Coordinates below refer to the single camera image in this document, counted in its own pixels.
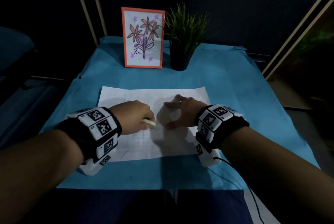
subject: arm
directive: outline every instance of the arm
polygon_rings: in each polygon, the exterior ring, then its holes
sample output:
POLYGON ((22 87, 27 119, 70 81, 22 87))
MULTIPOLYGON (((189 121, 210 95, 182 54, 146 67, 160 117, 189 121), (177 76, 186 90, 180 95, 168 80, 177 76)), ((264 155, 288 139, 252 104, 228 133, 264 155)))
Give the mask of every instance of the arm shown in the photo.
MULTIPOLYGON (((150 107, 139 101, 110 108, 122 134, 148 129, 150 107)), ((66 133, 52 130, 0 151, 0 223, 18 222, 48 191, 84 161, 81 149, 66 133)))
MULTIPOLYGON (((195 126, 207 105, 176 97, 180 102, 165 105, 181 109, 181 117, 165 127, 195 126)), ((249 127, 224 139, 221 151, 281 223, 334 222, 334 180, 322 170, 249 127)))

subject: plant pot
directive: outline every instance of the plant pot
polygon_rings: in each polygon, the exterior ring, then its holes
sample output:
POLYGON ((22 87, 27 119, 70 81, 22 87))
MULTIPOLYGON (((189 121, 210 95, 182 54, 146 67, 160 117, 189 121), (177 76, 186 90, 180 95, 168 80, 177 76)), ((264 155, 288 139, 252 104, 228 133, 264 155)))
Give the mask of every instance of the plant pot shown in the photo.
POLYGON ((170 53, 170 66, 172 69, 177 71, 184 71, 187 69, 189 61, 193 55, 193 53, 184 55, 180 53, 178 50, 173 49, 173 46, 169 46, 170 53))

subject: beige door trim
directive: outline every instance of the beige door trim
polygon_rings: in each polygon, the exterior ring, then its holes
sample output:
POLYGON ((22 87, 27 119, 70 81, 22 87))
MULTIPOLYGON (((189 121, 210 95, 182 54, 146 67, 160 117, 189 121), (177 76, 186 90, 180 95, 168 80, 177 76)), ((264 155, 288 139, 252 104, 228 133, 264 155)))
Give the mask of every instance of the beige door trim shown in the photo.
POLYGON ((289 53, 294 49, 294 47, 299 43, 299 41, 305 36, 305 34, 312 28, 312 26, 319 20, 322 14, 329 8, 329 6, 333 3, 334 0, 329 0, 327 4, 323 7, 323 9, 319 12, 319 14, 313 19, 310 25, 304 30, 304 32, 300 35, 300 37, 294 42, 294 44, 290 47, 290 49, 284 54, 281 60, 277 63, 277 65, 273 68, 273 70, 267 75, 266 80, 272 75, 272 73, 278 68, 278 66, 283 62, 283 60, 289 55, 289 53))
POLYGON ((100 5, 100 1, 99 0, 95 0, 96 3, 96 7, 98 8, 98 14, 100 16, 100 20, 101 20, 101 24, 102 24, 102 28, 103 28, 103 33, 105 36, 107 36, 106 33, 106 24, 104 22, 104 18, 103 18, 103 14, 102 14, 102 9, 101 9, 101 5, 100 5))
POLYGON ((87 8, 86 8, 85 1, 84 0, 80 0, 80 2, 81 2, 82 9, 83 9, 83 11, 85 13, 85 16, 86 16, 86 19, 87 19, 87 22, 88 22, 88 26, 90 28, 90 32, 92 33, 95 45, 97 47, 98 46, 98 41, 97 41, 96 36, 95 36, 95 32, 94 32, 94 29, 93 29, 92 22, 90 21, 90 18, 89 18, 89 15, 88 15, 88 11, 87 11, 87 8))
POLYGON ((310 10, 307 12, 307 14, 304 16, 304 18, 300 21, 300 23, 297 25, 297 27, 294 29, 294 31, 291 33, 291 35, 287 38, 287 40, 284 42, 284 44, 281 46, 281 48, 277 51, 275 56, 270 60, 268 65, 265 67, 265 69, 262 71, 262 74, 264 74, 270 65, 275 61, 275 59, 278 57, 278 55, 282 52, 284 47, 288 44, 288 42, 292 39, 292 37, 296 34, 296 32, 300 29, 300 27, 303 25, 303 23, 306 21, 306 19, 310 16, 310 14, 314 11, 314 9, 318 6, 321 0, 316 0, 316 2, 313 4, 313 6, 310 8, 310 10))

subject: picture frame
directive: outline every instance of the picture frame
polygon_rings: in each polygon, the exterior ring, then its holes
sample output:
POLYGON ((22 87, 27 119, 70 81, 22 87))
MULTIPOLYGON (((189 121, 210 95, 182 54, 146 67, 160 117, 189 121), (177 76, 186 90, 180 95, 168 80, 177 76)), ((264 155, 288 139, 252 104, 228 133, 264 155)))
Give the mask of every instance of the picture frame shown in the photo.
POLYGON ((162 68, 165 11, 122 7, 124 61, 130 68, 162 68))

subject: eraser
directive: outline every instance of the eraser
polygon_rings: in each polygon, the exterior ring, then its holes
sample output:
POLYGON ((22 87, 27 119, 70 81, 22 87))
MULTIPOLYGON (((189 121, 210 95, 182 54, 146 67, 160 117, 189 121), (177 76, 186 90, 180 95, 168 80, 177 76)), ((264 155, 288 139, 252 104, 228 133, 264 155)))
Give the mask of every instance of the eraser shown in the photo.
POLYGON ((142 120, 143 123, 147 123, 150 129, 154 129, 156 127, 156 123, 154 123, 151 120, 148 119, 143 119, 142 120))

